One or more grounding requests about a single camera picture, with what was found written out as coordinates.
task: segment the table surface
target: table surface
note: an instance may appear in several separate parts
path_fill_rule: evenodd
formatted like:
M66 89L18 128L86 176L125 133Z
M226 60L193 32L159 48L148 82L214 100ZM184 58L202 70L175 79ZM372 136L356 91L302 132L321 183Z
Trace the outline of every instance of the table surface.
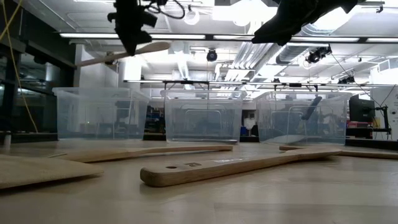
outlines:
M11 154L184 145L190 144L38 142L14 144ZM277 146L241 143L233 152L97 163L105 169L101 177L0 191L0 223L397 223L398 161L333 156L165 188L148 187L139 178L145 166L278 153Z

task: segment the camera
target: camera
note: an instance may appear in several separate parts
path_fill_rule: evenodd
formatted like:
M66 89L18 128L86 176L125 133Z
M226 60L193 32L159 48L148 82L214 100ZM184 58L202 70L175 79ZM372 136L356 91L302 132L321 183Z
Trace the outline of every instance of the camera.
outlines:
M209 52L207 53L207 61L208 62L214 62L217 60L217 53L215 49L210 49Z

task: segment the wooden board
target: wooden board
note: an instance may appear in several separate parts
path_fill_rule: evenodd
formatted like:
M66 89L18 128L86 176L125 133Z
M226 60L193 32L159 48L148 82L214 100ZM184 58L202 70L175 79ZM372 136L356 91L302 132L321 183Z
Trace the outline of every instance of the wooden board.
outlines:
M140 177L147 185L166 187L198 180L238 174L277 166L293 161L318 159L339 154L339 149L299 149L283 154L250 159L222 159L203 162L181 162L168 166L142 168Z
M304 147L299 146L279 146L281 151L303 149ZM339 156L351 156L351 157L363 157L363 158L375 158L375 159L398 159L398 153L390 152L359 152L342 150Z
M79 151L53 154L46 157L65 159L76 162L100 162L113 159L127 159L141 156L148 153L165 152L190 152L190 151L231 151L233 146L214 145L214 146L182 146L182 147L152 147L142 149L108 149L97 151Z
M169 48L170 48L170 44L168 42L155 42L155 43L148 44L140 49L137 49L136 55L151 53L151 52L158 52L161 50L167 50ZM124 53L120 53L120 54L109 55L109 56L106 56L103 58L94 58L94 59L85 60L85 61L80 62L80 63L76 64L76 67L95 65L97 63L109 62L112 60L117 60L117 59L129 57L129 56L130 55L127 52L124 52Z
M0 155L0 189L101 174L101 167L59 159Z

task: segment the clear plastic bin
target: clear plastic bin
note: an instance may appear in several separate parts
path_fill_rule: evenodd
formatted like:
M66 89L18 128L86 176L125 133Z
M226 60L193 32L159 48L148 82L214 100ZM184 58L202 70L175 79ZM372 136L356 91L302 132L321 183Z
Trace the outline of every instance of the clear plastic bin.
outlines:
M58 138L142 139L148 97L128 88L54 88Z
M351 93L270 91L256 100L260 142L344 144Z
M245 91L163 90L167 141L239 142Z

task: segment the ceiling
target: ceiling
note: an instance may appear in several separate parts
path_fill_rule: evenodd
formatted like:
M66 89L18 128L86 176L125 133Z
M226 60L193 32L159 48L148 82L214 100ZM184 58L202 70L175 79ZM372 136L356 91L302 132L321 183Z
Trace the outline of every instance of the ceiling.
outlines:
M101 0L29 0L24 1L23 7L42 19L59 32L114 32L114 24L107 21L106 16L115 9L110 3L100 2ZM251 7L238 5L220 6L217 0L194 0L191 4L194 10L198 11L200 18L195 25L188 25L184 20L170 19L163 15L158 16L157 24L154 28L145 27L150 33L197 33L197 34L248 34L253 31L253 27L258 24L250 23L246 26L237 26L239 23L245 23L245 17L251 16L265 22L271 18L276 10L274 2L271 0L245 0L251 2ZM377 7L359 6L354 12L350 13L350 18L342 26L331 32L332 35L342 36L398 36L398 4L389 4L386 1L384 11L376 13ZM169 4L165 8L168 13L173 15L180 14L179 8ZM87 48L96 55L102 55L108 51L123 51L119 40L86 40ZM217 64L231 64L242 50L241 42L222 42L222 41L185 41L188 47L185 52L185 61L190 71L211 72L216 76ZM248 59L254 57L256 49L260 46L252 46L248 51ZM206 55L208 49L216 49L219 62L207 62ZM385 61L387 58L398 57L398 44L331 44L333 55L341 66L346 70L355 70L357 82L366 82L369 76L369 68L377 65L377 62ZM253 72L246 72L246 76L237 76L240 78L253 79L253 75L263 78L262 82L269 82L271 78L278 77L282 82L327 82L330 77L343 72L340 65L332 56L327 56L320 63L306 68L303 58L306 52L302 52L295 60L290 63L291 66L266 67L259 73L265 63L264 57L270 54L265 51L258 57L255 67L251 68ZM178 70L181 59L170 54L170 51L145 54L139 57L142 61L142 74L146 79L159 77L156 75L171 74L173 70ZM222 68L221 79L228 74L228 67Z

